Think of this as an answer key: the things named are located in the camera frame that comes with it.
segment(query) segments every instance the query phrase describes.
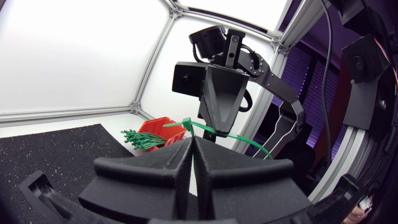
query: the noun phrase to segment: white backdrop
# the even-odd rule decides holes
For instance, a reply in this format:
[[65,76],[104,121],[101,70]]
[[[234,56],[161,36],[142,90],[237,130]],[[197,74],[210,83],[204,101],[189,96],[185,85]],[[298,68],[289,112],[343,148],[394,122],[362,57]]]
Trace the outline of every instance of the white backdrop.
[[[182,121],[183,118],[191,117],[193,121],[202,124],[205,123],[204,120],[197,118],[199,99],[193,96],[174,93],[172,91],[172,80],[174,66],[177,62],[195,61],[192,54],[192,44],[188,36],[191,33],[214,25],[188,17],[183,17],[176,21],[157,59],[144,92],[141,102],[144,111],[156,118],[168,116],[176,122]],[[267,63],[271,63],[274,51],[270,43],[255,39],[249,35],[246,35],[243,43],[262,55]],[[260,89],[259,85],[249,82],[248,90],[254,104],[256,103]],[[239,134],[241,132],[250,112],[238,113],[235,125],[231,130],[232,133]],[[202,137],[203,131],[195,128],[195,134]],[[235,140],[231,138],[217,138],[218,144],[228,148],[231,148],[234,142]]]
[[159,0],[7,0],[0,113],[127,106],[168,17]]

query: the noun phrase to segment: aluminum frame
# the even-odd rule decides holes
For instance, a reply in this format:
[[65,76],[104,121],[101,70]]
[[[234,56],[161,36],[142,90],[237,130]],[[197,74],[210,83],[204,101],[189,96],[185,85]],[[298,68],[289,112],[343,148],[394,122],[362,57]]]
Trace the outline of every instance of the aluminum frame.
[[308,199],[313,203],[332,193],[340,177],[351,174],[357,178],[374,145],[365,130],[349,126],[335,159]]

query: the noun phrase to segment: red bin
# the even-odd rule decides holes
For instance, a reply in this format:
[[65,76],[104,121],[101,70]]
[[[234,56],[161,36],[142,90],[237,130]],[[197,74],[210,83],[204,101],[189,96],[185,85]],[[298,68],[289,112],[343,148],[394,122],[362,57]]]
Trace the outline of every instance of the red bin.
[[[183,128],[181,125],[172,126],[165,128],[163,125],[175,123],[175,121],[171,120],[168,117],[157,118],[145,121],[141,128],[138,130],[139,133],[152,133],[157,134],[158,136],[162,136],[164,139],[167,140],[164,146],[168,146],[169,144],[173,144],[184,137],[186,129]],[[158,147],[154,146],[147,149],[147,152],[151,152],[153,150],[158,149]]]

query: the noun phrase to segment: zip tie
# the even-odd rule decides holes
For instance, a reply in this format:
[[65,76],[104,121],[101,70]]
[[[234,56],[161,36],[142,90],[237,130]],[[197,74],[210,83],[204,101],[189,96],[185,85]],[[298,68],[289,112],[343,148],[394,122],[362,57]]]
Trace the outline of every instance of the zip tie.
[[252,139],[248,139],[248,138],[246,138],[244,136],[240,136],[240,135],[234,134],[234,133],[229,133],[229,134],[217,133],[212,127],[209,127],[209,126],[206,126],[206,125],[191,121],[191,118],[184,118],[182,120],[182,122],[179,122],[179,123],[165,124],[165,125],[163,125],[163,127],[172,127],[172,126],[177,126],[177,125],[183,125],[187,129],[187,131],[191,132],[192,137],[195,137],[195,133],[193,132],[193,126],[192,126],[192,125],[195,125],[195,126],[198,126],[199,128],[204,129],[205,131],[208,131],[208,132],[213,133],[213,134],[218,134],[218,135],[224,136],[224,137],[231,137],[231,138],[235,138],[235,139],[240,140],[240,141],[247,142],[247,143],[251,144],[252,146],[261,149],[263,152],[265,152],[269,156],[270,159],[274,159],[269,154],[267,149],[265,149],[260,144],[258,144],[256,141],[253,141]]
[[142,151],[146,151],[151,147],[165,144],[167,142],[162,136],[158,136],[153,133],[138,133],[131,129],[130,131],[121,131],[121,133],[125,134],[125,143],[132,142],[131,144],[135,146],[134,150],[142,149]]

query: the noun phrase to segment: black foam mat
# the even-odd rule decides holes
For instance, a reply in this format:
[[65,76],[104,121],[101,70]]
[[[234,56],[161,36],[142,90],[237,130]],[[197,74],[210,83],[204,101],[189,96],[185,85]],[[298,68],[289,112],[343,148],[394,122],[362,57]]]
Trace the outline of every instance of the black foam mat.
[[35,170],[78,203],[95,176],[93,161],[100,156],[133,155],[100,124],[0,139],[0,223],[45,223],[18,188]]

